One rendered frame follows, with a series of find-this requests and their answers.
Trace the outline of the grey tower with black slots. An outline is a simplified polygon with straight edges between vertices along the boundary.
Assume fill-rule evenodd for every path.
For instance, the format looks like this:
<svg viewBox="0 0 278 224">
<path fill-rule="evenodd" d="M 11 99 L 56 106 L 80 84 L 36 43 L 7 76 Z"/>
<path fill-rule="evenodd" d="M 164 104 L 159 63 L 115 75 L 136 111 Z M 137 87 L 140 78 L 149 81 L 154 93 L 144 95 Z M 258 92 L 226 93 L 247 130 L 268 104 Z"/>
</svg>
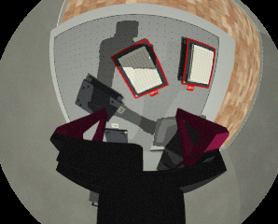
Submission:
<svg viewBox="0 0 278 224">
<path fill-rule="evenodd" d="M 93 191 L 91 191 L 90 192 L 90 198 L 89 198 L 89 201 L 91 201 L 91 202 L 95 202 L 95 203 L 98 203 L 98 198 L 99 198 L 99 195 L 98 195 L 99 193 L 97 193 L 97 192 L 93 192 Z"/>
</svg>

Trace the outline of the white well plate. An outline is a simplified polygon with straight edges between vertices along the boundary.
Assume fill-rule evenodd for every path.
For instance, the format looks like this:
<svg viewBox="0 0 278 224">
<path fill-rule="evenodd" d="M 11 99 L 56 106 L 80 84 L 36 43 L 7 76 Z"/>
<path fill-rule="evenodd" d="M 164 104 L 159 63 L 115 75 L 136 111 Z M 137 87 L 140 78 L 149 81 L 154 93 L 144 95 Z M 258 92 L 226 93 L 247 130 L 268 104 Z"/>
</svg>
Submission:
<svg viewBox="0 0 278 224">
<path fill-rule="evenodd" d="M 192 44 L 188 81 L 208 84 L 212 70 L 213 57 L 214 53 L 209 49 Z"/>
<path fill-rule="evenodd" d="M 137 93 L 162 84 L 145 46 L 120 57 L 118 61 Z"/>
</svg>

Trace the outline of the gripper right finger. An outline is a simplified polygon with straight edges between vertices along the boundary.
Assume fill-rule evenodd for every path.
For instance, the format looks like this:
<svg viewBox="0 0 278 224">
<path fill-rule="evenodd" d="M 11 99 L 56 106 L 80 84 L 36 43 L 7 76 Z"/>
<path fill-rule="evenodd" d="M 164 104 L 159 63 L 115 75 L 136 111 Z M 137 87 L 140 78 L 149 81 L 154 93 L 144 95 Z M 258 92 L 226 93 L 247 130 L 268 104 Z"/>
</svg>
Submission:
<svg viewBox="0 0 278 224">
<path fill-rule="evenodd" d="M 226 127 L 195 116 L 181 108 L 177 108 L 175 118 L 184 167 L 194 165 L 204 153 L 219 149 L 229 136 L 229 131 Z M 200 139 L 196 146 L 193 145 L 188 135 L 184 121 L 200 134 Z"/>
</svg>

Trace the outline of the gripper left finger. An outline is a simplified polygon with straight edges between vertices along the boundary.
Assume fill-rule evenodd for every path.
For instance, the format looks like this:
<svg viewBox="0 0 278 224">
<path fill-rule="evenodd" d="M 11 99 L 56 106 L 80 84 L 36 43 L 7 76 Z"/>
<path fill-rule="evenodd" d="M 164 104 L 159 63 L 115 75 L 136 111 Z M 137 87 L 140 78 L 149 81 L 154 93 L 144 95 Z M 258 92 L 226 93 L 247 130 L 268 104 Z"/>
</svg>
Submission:
<svg viewBox="0 0 278 224">
<path fill-rule="evenodd" d="M 87 131 L 91 126 L 99 121 L 95 135 L 91 140 L 103 141 L 104 130 L 107 121 L 106 109 L 103 108 L 88 116 L 80 119 L 73 120 L 62 126 L 59 126 L 54 131 L 55 133 L 64 134 L 69 137 L 83 138 L 83 133 Z"/>
</svg>

